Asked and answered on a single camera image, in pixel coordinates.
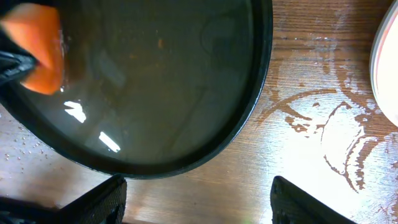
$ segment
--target orange object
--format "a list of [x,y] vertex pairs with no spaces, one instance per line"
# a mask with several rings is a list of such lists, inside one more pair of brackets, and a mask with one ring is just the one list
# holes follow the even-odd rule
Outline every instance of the orange object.
[[0,25],[11,40],[39,61],[21,84],[46,95],[58,91],[64,69],[58,11],[49,6],[24,3],[11,10]]

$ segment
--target water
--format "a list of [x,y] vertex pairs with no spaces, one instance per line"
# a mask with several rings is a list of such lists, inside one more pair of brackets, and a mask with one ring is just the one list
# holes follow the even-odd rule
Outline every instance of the water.
[[247,1],[60,0],[66,85],[24,90],[86,150],[134,164],[192,153],[236,109],[251,62]]

